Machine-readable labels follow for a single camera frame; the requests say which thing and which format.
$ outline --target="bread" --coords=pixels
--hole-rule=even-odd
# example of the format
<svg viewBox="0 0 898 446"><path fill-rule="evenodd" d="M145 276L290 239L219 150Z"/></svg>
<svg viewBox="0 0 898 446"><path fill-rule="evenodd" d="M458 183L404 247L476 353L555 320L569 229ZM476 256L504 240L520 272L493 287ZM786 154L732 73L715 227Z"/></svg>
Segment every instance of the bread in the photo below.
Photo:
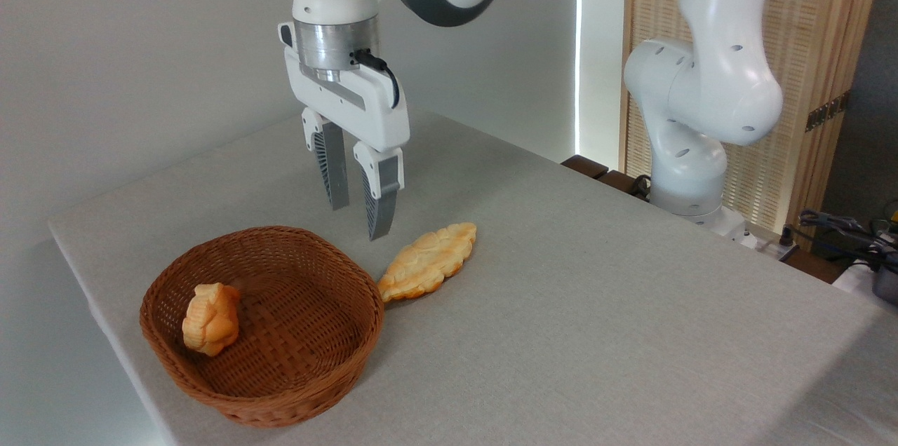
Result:
<svg viewBox="0 0 898 446"><path fill-rule="evenodd" d="M237 303L240 292L221 283L200 284L180 325L184 344L193 351L216 356L237 340Z"/></svg>
<svg viewBox="0 0 898 446"><path fill-rule="evenodd" d="M458 273L471 256L476 239L474 223L455 223L420 236L402 248L387 267L377 284L381 298L384 302L414 299L439 289L443 280Z"/></svg>

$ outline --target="wicker basket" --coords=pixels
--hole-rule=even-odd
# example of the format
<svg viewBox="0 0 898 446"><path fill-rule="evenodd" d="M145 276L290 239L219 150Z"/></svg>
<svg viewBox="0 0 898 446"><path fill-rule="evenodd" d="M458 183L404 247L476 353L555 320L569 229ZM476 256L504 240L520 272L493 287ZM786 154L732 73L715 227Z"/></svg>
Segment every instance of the wicker basket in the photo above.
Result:
<svg viewBox="0 0 898 446"><path fill-rule="evenodd" d="M216 357L184 346L183 318L200 283L241 291L240 337ZM362 373L384 320L371 277L302 229L260 227L190 249L150 286L140 327L190 397L247 426L323 413Z"/></svg>

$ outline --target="leaf-shaped bread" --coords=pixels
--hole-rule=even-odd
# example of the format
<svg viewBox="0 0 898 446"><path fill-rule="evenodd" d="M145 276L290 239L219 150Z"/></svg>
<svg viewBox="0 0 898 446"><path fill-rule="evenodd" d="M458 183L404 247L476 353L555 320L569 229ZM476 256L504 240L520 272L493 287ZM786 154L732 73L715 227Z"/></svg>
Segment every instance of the leaf-shaped bread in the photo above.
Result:
<svg viewBox="0 0 898 446"><path fill-rule="evenodd" d="M443 280L458 273L471 256L477 226L453 223L445 229L427 232L402 248L377 284L384 302L414 299L439 289Z"/></svg>

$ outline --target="gray tablecloth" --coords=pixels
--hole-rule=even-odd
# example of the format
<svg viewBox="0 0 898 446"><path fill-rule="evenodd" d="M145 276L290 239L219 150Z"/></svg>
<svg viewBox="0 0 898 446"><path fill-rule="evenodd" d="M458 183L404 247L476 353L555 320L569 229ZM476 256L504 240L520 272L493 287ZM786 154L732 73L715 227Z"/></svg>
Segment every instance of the gray tablecloth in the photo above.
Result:
<svg viewBox="0 0 898 446"><path fill-rule="evenodd" d="M894 316L441 117L416 114L405 152L394 228L373 242L359 174L331 212L298 118L51 220L171 443L895 443ZM356 388L304 424L227 421L177 389L140 333L150 283L215 236L311 229L377 279L452 222L480 228L469 263L390 306Z"/></svg>

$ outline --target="basket rim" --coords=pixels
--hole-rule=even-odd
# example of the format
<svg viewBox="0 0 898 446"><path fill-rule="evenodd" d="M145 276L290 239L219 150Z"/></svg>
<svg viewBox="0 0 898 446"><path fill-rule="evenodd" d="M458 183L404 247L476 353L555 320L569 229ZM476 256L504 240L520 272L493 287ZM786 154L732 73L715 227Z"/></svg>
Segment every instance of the basket rim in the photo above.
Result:
<svg viewBox="0 0 898 446"><path fill-rule="evenodd" d="M285 391L279 393L273 393L269 395L263 395L259 397L237 397L227 394L222 394L220 392L212 391L210 388L204 388L204 386L196 385L195 379L187 376L188 372L185 370L185 364L180 360L180 357L177 357L169 344L164 341L164 338L161 336L161 333L155 327L154 322L151 321L150 309L151 305L154 304L155 295L158 290L166 283L166 280L163 279L167 274L172 273L177 268L180 268L190 257L193 257L199 251L202 251L208 245L217 244L223 241L232 241L233 239L245 238L247 235L253 235L254 233L264 233L264 232L286 232L301 236L308 236L308 238L314 239L315 242L321 244L325 250L330 253L330 257L336 257L341 260L345 260L346 263L352 268L353 271L359 274L359 276L363 277L363 282L365 282L366 287L368 287L368 292L372 298L372 305L375 306L375 318L373 319L371 328L365 333L365 337L355 351L347 357L346 360L343 360L340 365L329 370L327 373L324 373L320 376L316 376L310 379L305 383L302 388L292 388L286 389ZM382 327L384 327L384 300L381 299L381 295L378 292L377 284L371 278L370 274L366 273L355 261L347 257L343 251L340 251L339 248L336 248L333 244L330 244L326 239L318 236L314 232L307 231L307 229L301 229L298 227L289 227L283 225L267 225L260 227L251 227L247 229L241 229L240 231L234 231L225 235L218 236L217 238L209 239L209 241L202 242L198 245L194 245L193 248L190 248L182 255L180 255L176 260L172 261L166 269L164 269L159 276L156 277L154 282L147 289L147 292L144 295L143 302L140 307L140 318L139 323L141 330L143 331L144 337L152 338L150 341L150 347L153 349L154 353L156 353L157 357L164 357L166 360L163 363L163 369L166 369L169 372L171 379L179 386L185 393L191 395L192 397L202 397L208 399L214 399L221 402L234 402L234 403L260 403L267 400L283 400L286 397L294 397L296 401L308 398L309 395L314 395L314 393L307 394L305 393L306 388L312 388L313 386L332 386L335 383L338 383L341 379L352 372L357 370L357 367L360 365L365 366L366 359L371 354L373 348L379 338L379 333L381 332ZM171 374L171 370L168 370L169 367L173 370L176 370L176 374Z"/></svg>

